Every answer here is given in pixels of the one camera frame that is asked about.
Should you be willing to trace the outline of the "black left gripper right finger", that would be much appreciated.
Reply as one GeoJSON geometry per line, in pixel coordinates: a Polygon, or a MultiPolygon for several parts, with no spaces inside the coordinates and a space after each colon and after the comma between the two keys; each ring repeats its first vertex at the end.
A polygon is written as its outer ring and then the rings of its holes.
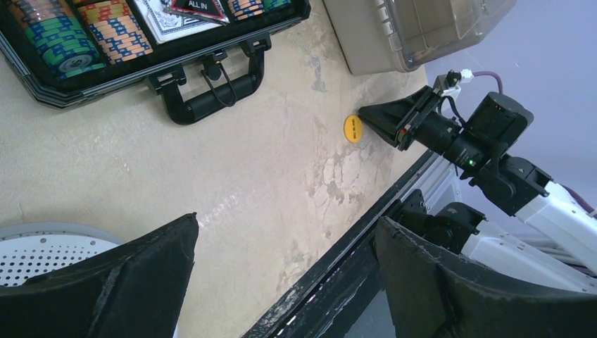
{"type": "Polygon", "coordinates": [[[595,337],[596,296],[517,280],[383,217],[375,250],[397,337],[595,337]]]}

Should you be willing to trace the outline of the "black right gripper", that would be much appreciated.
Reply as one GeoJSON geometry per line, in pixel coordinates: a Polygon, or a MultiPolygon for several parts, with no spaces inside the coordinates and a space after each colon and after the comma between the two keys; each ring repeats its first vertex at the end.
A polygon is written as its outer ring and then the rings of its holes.
{"type": "Polygon", "coordinates": [[[498,98],[498,92],[489,92],[464,120],[452,97],[424,86],[403,99],[363,106],[358,117],[399,151],[418,142],[472,177],[482,168],[498,167],[498,98]]]}

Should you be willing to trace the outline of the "yellow big blind button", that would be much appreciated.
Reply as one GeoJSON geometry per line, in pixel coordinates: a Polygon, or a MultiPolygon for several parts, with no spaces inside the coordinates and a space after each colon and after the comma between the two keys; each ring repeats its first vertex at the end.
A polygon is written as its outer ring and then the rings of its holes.
{"type": "Polygon", "coordinates": [[[358,143],[363,137],[363,122],[357,115],[350,115],[344,121],[344,136],[350,143],[358,143]]]}

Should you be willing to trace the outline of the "black poker set case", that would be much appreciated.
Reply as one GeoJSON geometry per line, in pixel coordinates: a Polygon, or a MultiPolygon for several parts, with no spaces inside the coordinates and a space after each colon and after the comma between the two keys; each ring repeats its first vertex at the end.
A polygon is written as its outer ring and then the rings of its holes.
{"type": "Polygon", "coordinates": [[[158,44],[134,1],[126,1],[153,53],[111,65],[74,1],[66,2],[96,45],[105,67],[65,80],[58,80],[43,62],[1,2],[1,50],[32,97],[47,106],[70,108],[145,81],[179,125],[196,123],[254,94],[263,81],[271,36],[306,20],[311,10],[308,1],[291,1],[237,20],[228,1],[219,1],[230,24],[158,44]]]}

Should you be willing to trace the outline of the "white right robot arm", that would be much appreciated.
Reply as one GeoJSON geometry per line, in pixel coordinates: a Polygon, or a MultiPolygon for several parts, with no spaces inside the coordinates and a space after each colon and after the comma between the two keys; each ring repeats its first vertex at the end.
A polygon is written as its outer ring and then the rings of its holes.
{"type": "Polygon", "coordinates": [[[454,99],[425,86],[404,99],[364,106],[358,117],[400,151],[418,142],[443,157],[493,205],[547,236],[588,273],[525,244],[460,202],[449,203],[434,215],[420,206],[404,206],[394,220],[428,242],[502,275],[595,294],[595,217],[545,171],[508,154],[533,122],[533,114],[499,92],[489,92],[468,119],[444,116],[445,103],[454,104],[454,99]]]}

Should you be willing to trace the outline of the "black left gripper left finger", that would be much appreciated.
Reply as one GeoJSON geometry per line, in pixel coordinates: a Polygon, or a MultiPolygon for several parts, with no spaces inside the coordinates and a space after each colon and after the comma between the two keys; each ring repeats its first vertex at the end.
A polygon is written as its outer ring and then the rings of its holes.
{"type": "Polygon", "coordinates": [[[175,337],[194,265],[193,213],[79,263],[1,286],[2,337],[175,337]]]}

